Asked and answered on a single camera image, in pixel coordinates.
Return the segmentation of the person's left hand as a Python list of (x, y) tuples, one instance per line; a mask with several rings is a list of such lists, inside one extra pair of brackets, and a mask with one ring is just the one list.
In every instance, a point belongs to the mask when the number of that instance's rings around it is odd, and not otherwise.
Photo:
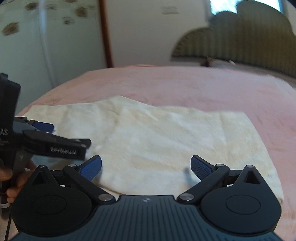
[[(7, 202), (13, 203), (15, 198), (18, 196), (19, 192), (22, 190), (23, 186), (34, 172), (37, 166), (34, 164), (33, 161), (27, 162), (26, 169), (28, 171), (23, 171), (18, 175), (17, 179), (14, 181), (15, 185), (11, 186), (6, 190)], [(1, 182), (8, 181), (12, 178), (13, 171), (7, 167), (1, 167)]]

